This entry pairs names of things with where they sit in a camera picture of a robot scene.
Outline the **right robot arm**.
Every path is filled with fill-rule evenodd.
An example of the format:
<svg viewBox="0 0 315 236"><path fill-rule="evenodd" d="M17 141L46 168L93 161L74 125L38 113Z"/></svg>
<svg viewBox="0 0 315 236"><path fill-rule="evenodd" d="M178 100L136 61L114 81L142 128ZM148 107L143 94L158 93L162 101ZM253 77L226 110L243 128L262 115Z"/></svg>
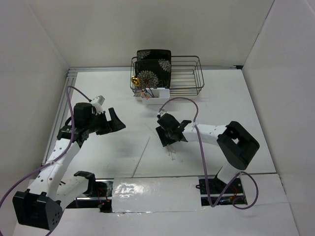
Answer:
<svg viewBox="0 0 315 236"><path fill-rule="evenodd" d="M157 115L156 128L164 147L176 142L201 142L218 146L226 162L216 174L215 188L221 193L232 186L232 179L248 165L260 148L258 141L237 121L227 125L197 124L190 120L178 122L169 113Z"/></svg>

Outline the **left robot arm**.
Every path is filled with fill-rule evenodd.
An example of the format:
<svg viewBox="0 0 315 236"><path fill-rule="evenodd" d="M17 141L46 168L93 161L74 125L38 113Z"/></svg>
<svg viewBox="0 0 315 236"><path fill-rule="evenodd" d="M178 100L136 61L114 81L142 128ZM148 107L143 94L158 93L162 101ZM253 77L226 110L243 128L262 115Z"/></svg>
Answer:
<svg viewBox="0 0 315 236"><path fill-rule="evenodd" d="M17 221L21 225L53 231L59 224L66 207L84 194L92 196L97 191L95 175L77 171L73 177L62 179L90 134L104 135L126 127L113 108L109 108L107 120L98 103L77 103L57 135L51 156L36 179L24 191L18 191L12 202Z"/></svg>

